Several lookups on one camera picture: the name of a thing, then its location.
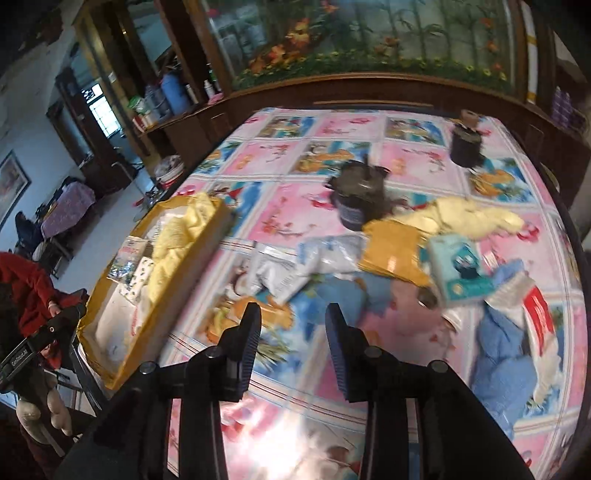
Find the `yellow cloth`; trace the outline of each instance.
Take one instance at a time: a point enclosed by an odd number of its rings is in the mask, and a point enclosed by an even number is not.
[[[155,303],[162,295],[187,251],[213,216],[215,207],[206,193],[200,192],[189,201],[182,218],[171,218],[154,244],[154,270],[148,280],[148,295]]]
[[[394,219],[418,228],[428,236],[458,233],[471,240],[481,240],[497,230],[517,233],[524,226],[519,215],[499,207],[481,207],[473,200],[442,197],[423,210]]]
[[[363,226],[369,242],[359,262],[361,270],[410,281],[419,287],[430,284],[418,266],[418,249],[424,235],[417,228],[394,220],[373,220]]]

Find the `tiled floor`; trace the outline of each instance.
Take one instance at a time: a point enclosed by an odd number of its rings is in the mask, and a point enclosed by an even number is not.
[[[144,185],[147,175],[141,174],[136,181]],[[107,263],[131,229],[134,216],[140,207],[133,203],[141,198],[138,189],[130,184],[122,192],[114,193],[97,204],[97,215],[90,223],[78,245],[74,246],[74,258],[60,267],[59,280],[54,280],[57,289],[63,292],[86,288],[90,293]]]

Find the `blue thermos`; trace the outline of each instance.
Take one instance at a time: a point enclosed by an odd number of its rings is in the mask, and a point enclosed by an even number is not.
[[[174,73],[164,74],[161,87],[175,115],[180,115],[189,110],[191,101],[187,96],[187,91]]]

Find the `table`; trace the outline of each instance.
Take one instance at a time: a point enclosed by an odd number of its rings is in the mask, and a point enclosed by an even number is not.
[[[347,232],[324,182],[343,161],[369,153],[372,163],[391,170],[387,195],[399,211],[460,195],[506,207],[527,222],[518,235],[491,235],[478,248],[489,262],[522,258],[549,305],[561,375],[543,403],[523,405],[512,441],[536,478],[556,471],[570,445],[586,378],[586,310],[573,250],[550,193],[505,127],[494,118],[479,124],[485,169],[499,176],[497,188],[485,194],[476,189],[475,174],[450,161],[452,128],[448,119],[397,111],[269,108],[250,117],[176,191],[205,190],[224,198],[236,221],[170,334],[160,363],[184,361],[216,342],[218,332],[210,327],[215,313],[226,319],[225,326],[232,325],[232,312],[247,301],[236,284],[248,271],[255,242],[295,247],[310,236]],[[356,478],[366,405],[348,404],[338,391],[324,326],[307,309],[306,295],[314,295],[313,286],[288,307],[274,309],[268,321],[275,328],[261,335],[265,356],[255,363],[249,391],[239,404],[222,405],[230,480],[254,478],[261,469],[273,479]],[[382,315],[366,313],[358,326],[400,360],[426,365],[445,359],[470,384],[482,315],[482,307],[474,306],[459,331],[443,322],[424,330],[388,307]],[[168,451],[173,472],[178,471],[179,408],[177,400]],[[411,413],[409,419],[412,477],[418,478],[416,419]]]
[[[43,219],[41,233],[50,239],[77,224],[96,201],[95,193],[79,181],[64,187],[55,207]]]

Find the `framed painting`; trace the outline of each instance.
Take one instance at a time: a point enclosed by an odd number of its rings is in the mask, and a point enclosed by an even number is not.
[[[0,163],[0,228],[8,215],[31,184],[13,151]]]

